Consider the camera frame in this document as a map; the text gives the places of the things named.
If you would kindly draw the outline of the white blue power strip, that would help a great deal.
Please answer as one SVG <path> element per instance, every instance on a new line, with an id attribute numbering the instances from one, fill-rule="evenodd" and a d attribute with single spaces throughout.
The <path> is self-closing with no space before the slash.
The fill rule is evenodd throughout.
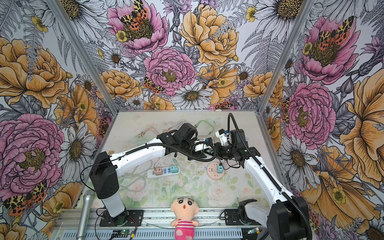
<path id="1" fill-rule="evenodd" d="M 167 178 L 180 174 L 181 169 L 177 165 L 169 167 L 156 167 L 147 171 L 148 179 Z"/>

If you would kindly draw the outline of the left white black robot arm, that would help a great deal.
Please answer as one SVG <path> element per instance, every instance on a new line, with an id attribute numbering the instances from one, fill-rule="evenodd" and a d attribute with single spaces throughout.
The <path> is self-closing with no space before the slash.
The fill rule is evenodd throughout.
<path id="1" fill-rule="evenodd" d="M 132 150 L 109 155 L 102 152 L 91 165 L 89 178 L 99 200 L 104 204 L 103 219 L 114 225 L 122 225 L 129 213 L 119 195 L 119 177 L 148 161 L 169 154 L 181 154 L 189 160 L 211 162 L 218 156 L 212 138 L 198 139 L 197 129 L 183 124 L 178 130 L 162 133 L 153 140 Z"/>

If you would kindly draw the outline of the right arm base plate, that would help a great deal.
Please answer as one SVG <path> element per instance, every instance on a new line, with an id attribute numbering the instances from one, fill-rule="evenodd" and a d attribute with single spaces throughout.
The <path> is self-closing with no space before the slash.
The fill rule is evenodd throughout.
<path id="1" fill-rule="evenodd" d="M 224 210 L 224 221 L 226 226 L 246 226 L 250 224 L 243 221 L 241 219 L 239 211 L 235 209 Z"/>

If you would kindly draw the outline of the pink charger plug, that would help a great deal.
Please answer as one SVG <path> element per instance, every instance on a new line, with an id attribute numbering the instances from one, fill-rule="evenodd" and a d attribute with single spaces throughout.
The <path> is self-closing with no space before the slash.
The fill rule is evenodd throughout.
<path id="1" fill-rule="evenodd" d="M 154 175 L 155 176 L 161 176 L 161 175 L 163 175 L 163 173 L 164 173 L 163 168 L 161 168 L 161 167 L 154 168 Z"/>

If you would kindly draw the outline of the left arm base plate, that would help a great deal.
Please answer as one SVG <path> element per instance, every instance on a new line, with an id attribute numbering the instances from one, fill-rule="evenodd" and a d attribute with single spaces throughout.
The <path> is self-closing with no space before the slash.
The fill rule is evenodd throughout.
<path id="1" fill-rule="evenodd" d="M 102 213 L 100 227 L 140 227 L 144 217 L 144 210 L 125 210 L 116 217 L 111 217 L 105 210 Z"/>

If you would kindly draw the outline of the teal charger plug dark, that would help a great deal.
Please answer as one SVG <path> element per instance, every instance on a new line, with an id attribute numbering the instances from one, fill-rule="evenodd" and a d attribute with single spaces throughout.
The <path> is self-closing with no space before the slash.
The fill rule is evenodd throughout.
<path id="1" fill-rule="evenodd" d="M 218 174 L 222 174 L 224 172 L 224 167 L 222 164 L 218 164 L 218 170 L 217 170 Z"/>

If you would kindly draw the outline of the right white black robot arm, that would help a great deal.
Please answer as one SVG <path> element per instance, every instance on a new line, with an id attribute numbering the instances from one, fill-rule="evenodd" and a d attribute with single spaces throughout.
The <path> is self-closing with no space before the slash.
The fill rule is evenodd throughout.
<path id="1" fill-rule="evenodd" d="M 259 151 L 249 147 L 245 132 L 238 127 L 232 113 L 228 114 L 227 126 L 235 128 L 216 132 L 220 140 L 215 145 L 218 157 L 238 162 L 258 182 L 270 205 L 266 208 L 255 200 L 247 200 L 242 206 L 245 219 L 267 228 L 273 240 L 313 239 L 308 204 L 285 188 L 268 169 Z"/>

